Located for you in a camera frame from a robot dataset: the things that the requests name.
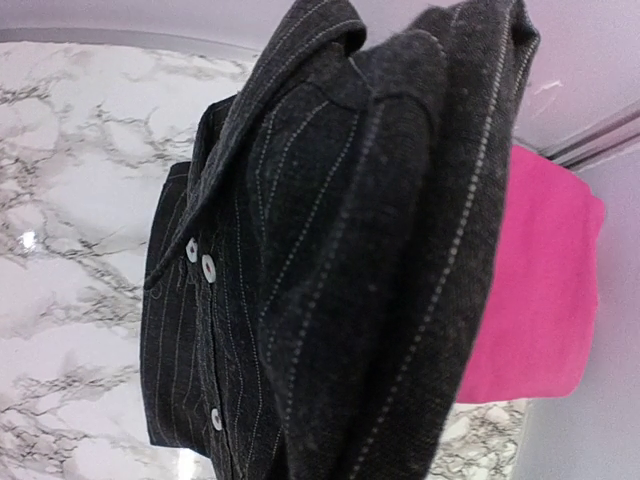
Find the magenta pink trousers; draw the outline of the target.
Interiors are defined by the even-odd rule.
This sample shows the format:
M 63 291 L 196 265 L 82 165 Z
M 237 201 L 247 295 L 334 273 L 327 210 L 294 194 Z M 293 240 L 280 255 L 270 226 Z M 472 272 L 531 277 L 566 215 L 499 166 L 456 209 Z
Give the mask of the magenta pink trousers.
M 560 398 L 577 388 L 594 336 L 604 219 L 587 183 L 512 149 L 494 280 L 458 402 Z

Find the black striped garment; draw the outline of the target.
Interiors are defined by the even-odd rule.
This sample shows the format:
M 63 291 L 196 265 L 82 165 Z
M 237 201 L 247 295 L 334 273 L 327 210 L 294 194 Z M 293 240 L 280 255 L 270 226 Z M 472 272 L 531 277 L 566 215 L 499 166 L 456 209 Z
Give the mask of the black striped garment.
M 146 427 L 219 479 L 423 479 L 471 356 L 539 33 L 463 1 L 365 40 L 293 3 L 163 185 Z

